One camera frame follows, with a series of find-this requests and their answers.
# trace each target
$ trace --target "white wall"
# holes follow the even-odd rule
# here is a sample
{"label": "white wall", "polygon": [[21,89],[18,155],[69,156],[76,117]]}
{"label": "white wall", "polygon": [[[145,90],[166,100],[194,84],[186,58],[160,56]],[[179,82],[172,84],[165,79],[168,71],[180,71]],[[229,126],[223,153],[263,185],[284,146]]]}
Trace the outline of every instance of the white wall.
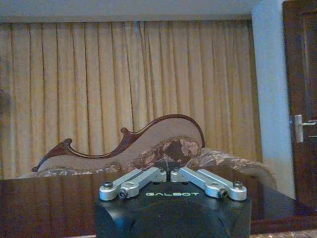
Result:
{"label": "white wall", "polygon": [[263,159],[277,176],[278,190],[294,198],[282,2],[262,0],[252,10],[252,22]]}
{"label": "white wall", "polygon": [[260,0],[1,0],[2,22],[251,18]]}

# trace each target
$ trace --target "door handle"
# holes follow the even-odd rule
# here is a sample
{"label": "door handle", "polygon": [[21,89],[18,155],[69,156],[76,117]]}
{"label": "door handle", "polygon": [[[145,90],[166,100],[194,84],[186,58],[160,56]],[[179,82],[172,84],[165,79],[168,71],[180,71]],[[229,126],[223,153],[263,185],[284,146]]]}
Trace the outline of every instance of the door handle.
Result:
{"label": "door handle", "polygon": [[308,122],[303,122],[303,116],[299,114],[299,115],[295,115],[294,123],[295,123],[296,142],[302,143],[304,142],[303,127],[316,125],[317,121],[310,120]]}

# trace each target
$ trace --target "dark wooden table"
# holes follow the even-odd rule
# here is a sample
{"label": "dark wooden table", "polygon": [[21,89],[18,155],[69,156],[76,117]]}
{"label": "dark wooden table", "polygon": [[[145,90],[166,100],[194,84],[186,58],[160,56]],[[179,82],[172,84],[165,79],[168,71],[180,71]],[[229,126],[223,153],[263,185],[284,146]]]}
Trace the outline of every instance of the dark wooden table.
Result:
{"label": "dark wooden table", "polygon": [[[240,180],[252,199],[251,233],[317,229],[317,213],[234,170],[208,167]],[[1,237],[71,237],[95,234],[94,201],[105,180],[122,174],[0,181]]]}

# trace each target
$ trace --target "screw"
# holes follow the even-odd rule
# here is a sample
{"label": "screw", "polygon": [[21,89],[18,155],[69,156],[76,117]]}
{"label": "screw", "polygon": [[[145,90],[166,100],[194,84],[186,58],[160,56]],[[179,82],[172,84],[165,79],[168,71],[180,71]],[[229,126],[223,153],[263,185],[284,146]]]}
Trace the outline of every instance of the screw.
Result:
{"label": "screw", "polygon": [[128,196],[128,192],[127,192],[126,190],[124,190],[124,189],[120,190],[120,192],[119,192],[119,198],[120,198],[121,200],[126,199],[127,196]]}
{"label": "screw", "polygon": [[228,192],[226,189],[221,188],[219,189],[218,195],[220,198],[225,198],[226,196],[228,196]]}
{"label": "screw", "polygon": [[113,186],[113,183],[111,181],[104,182],[104,187],[105,188],[112,188],[112,186]]}
{"label": "screw", "polygon": [[235,181],[233,182],[233,187],[236,189],[242,189],[243,188],[243,183],[240,181]]}

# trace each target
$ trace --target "door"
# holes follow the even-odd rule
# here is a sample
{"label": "door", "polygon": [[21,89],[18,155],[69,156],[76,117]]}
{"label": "door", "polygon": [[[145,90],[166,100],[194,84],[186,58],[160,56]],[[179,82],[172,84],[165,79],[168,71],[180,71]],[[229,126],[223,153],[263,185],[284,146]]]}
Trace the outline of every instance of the door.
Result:
{"label": "door", "polygon": [[317,2],[286,1],[283,18],[296,199],[317,208]]}

